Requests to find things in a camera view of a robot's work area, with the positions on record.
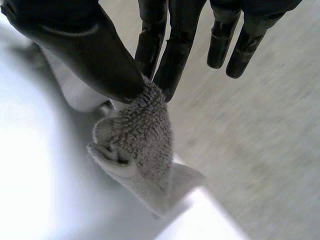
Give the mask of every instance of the robotic hand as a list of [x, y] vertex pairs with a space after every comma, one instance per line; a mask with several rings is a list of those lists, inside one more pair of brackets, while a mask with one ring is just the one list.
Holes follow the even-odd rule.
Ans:
[[[214, 69], [223, 65], [241, 10], [244, 25], [226, 68], [231, 78], [239, 78], [267, 30], [302, 0], [210, 0], [215, 17], [207, 64]], [[135, 61], [140, 71], [152, 79], [170, 12], [171, 32], [153, 81], [170, 101], [178, 86], [195, 38], [198, 20], [206, 0], [138, 0], [142, 32]]]
[[[142, 32], [135, 61], [98, 0], [4, 0], [1, 11], [10, 23], [58, 56], [85, 83], [102, 95], [129, 103], [152, 79], [163, 44], [167, 12], [171, 33], [153, 81], [170, 101], [178, 86], [207, 0], [138, 0]], [[210, 0], [215, 16], [207, 64], [220, 68], [241, 10], [244, 25], [226, 73], [238, 78], [267, 32], [302, 0]]]

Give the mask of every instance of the gray towel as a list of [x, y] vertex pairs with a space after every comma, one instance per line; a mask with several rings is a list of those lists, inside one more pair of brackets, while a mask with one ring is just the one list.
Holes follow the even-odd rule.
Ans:
[[88, 151], [101, 168], [158, 216], [164, 216], [204, 177], [173, 163], [173, 134], [162, 91], [146, 86], [131, 104], [112, 101], [115, 111], [93, 129]]

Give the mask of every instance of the white surface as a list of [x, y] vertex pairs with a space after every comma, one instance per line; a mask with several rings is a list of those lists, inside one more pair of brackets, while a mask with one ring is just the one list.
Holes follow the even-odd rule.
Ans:
[[0, 239], [247, 239], [205, 190], [159, 220], [106, 176], [86, 153], [97, 116], [71, 110], [0, 20]]

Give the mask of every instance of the gray floor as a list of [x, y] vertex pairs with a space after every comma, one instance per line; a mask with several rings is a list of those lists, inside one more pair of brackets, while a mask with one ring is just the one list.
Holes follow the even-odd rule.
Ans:
[[[102, 5], [134, 54], [137, 2]], [[234, 80], [226, 65], [206, 65], [214, 21], [207, 3], [170, 103], [175, 150], [207, 175], [213, 195], [254, 240], [319, 239], [319, 12], [319, 1], [304, 0], [287, 13]]]

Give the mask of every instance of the towel fold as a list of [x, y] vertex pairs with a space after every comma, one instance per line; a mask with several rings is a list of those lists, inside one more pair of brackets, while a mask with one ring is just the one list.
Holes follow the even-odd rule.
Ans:
[[204, 177], [173, 162], [165, 96], [144, 80], [144, 91], [131, 104], [111, 101], [115, 111], [95, 125], [88, 151], [107, 174], [153, 213], [164, 216]]

